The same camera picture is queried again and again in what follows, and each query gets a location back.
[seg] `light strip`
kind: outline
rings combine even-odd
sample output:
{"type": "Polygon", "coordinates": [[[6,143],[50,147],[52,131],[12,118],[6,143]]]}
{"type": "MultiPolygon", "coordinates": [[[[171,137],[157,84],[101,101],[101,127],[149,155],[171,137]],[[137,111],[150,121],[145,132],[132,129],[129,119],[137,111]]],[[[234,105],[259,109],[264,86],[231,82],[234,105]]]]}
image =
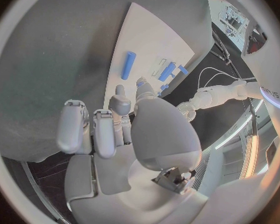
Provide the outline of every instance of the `light strip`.
{"type": "Polygon", "coordinates": [[[262,168],[262,170],[258,172],[258,174],[265,173],[265,172],[267,172],[268,170],[269,170],[269,166],[268,166],[268,164],[266,164],[266,165],[262,168]]]}
{"type": "Polygon", "coordinates": [[[277,101],[274,101],[272,98],[270,98],[270,96],[266,92],[264,92],[264,90],[262,88],[261,88],[261,93],[262,93],[263,97],[266,98],[267,101],[269,101],[273,106],[280,109],[280,103],[278,103],[277,101]]]}
{"type": "MultiPolygon", "coordinates": [[[[255,112],[257,112],[259,110],[259,108],[261,107],[262,103],[264,102],[264,100],[261,100],[258,105],[255,108],[255,112]]],[[[222,143],[220,143],[219,145],[217,145],[215,147],[215,149],[221,148],[224,144],[226,144],[228,141],[230,141],[234,136],[236,136],[247,124],[248,122],[252,119],[252,115],[250,115],[248,117],[248,119],[236,130],[234,131],[228,138],[226,138],[222,143]]]]}

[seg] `machine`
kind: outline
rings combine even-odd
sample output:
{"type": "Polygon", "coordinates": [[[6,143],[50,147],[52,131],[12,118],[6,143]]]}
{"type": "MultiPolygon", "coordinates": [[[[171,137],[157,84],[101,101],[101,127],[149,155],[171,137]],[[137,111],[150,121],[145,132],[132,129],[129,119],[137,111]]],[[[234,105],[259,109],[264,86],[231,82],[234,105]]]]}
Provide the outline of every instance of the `machine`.
{"type": "MultiPolygon", "coordinates": [[[[236,81],[231,85],[198,85],[195,96],[178,107],[158,97],[145,77],[139,77],[134,84],[137,92],[133,101],[125,96],[127,87],[118,84],[107,109],[90,110],[80,100],[64,104],[56,143],[59,150],[75,154],[66,173],[65,195],[68,209],[79,224],[248,223],[279,187],[280,24],[263,0],[227,1],[250,20],[242,58],[254,77],[242,78],[235,70],[236,81]],[[276,153],[268,159],[269,170],[253,175],[253,164],[247,163],[241,179],[221,185],[207,197],[192,189],[202,151],[190,122],[199,109],[223,105],[229,99],[249,98],[264,100],[278,134],[274,141],[276,153]],[[131,109],[135,114],[132,123],[131,109]]],[[[0,54],[24,16],[26,10],[22,8],[34,4],[35,0],[19,2],[12,10],[21,14],[16,22],[14,16],[3,20],[0,54]]],[[[228,51],[213,36],[222,59],[232,66],[228,51]]],[[[257,148],[257,108],[250,104],[253,132],[248,143],[257,148]]],[[[22,194],[1,156],[0,189],[28,223],[53,223],[22,194]]]]}

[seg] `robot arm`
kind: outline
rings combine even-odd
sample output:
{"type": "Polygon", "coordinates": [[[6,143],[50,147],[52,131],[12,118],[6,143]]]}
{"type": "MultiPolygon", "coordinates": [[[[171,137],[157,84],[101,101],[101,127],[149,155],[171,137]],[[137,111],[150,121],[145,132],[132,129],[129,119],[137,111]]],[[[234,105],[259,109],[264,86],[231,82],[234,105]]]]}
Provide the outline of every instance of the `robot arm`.
{"type": "Polygon", "coordinates": [[[200,88],[192,99],[177,106],[179,111],[192,121],[196,110],[207,109],[224,104],[227,100],[245,100],[248,97],[262,99],[260,86],[257,82],[237,80],[228,86],[210,86],[200,88]]]}

